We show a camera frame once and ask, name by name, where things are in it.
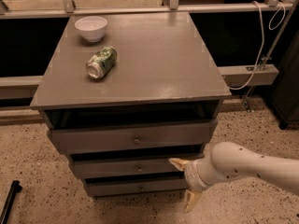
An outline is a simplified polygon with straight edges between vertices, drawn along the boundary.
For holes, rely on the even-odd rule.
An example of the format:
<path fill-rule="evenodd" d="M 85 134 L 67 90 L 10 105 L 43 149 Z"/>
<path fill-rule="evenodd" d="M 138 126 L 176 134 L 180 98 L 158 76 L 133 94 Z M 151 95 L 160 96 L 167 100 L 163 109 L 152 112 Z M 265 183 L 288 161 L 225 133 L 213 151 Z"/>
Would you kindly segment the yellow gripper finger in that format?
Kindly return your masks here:
<path fill-rule="evenodd" d="M 184 194 L 184 211 L 189 213 L 193 210 L 199 200 L 202 198 L 203 193 L 192 189 L 187 189 Z"/>
<path fill-rule="evenodd" d="M 179 171 L 183 172 L 186 170 L 189 160 L 183 160 L 180 158 L 170 158 L 169 162 L 174 165 Z"/>

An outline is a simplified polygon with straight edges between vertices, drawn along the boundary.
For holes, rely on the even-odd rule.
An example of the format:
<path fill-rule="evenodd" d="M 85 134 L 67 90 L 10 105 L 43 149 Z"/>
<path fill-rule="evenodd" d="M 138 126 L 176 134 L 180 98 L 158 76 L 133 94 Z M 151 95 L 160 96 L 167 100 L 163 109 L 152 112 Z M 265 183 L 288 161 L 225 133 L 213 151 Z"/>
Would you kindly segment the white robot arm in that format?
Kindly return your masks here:
<path fill-rule="evenodd" d="M 299 195 L 299 160 L 258 154 L 236 143 L 220 142 L 197 160 L 170 158 L 169 162 L 184 173 L 188 184 L 184 195 L 186 213 L 193 210 L 205 190 L 245 177 L 259 178 Z"/>

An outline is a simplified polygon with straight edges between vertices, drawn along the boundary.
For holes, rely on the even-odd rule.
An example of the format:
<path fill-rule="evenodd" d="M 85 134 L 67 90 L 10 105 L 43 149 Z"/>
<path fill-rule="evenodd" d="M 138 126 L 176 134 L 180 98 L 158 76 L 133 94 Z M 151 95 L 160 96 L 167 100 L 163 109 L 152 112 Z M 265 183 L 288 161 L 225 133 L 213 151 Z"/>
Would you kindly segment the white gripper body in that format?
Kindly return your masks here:
<path fill-rule="evenodd" d="M 209 164 L 204 160 L 189 161 L 186 164 L 184 176 L 192 190 L 204 191 L 210 188 L 208 168 Z"/>

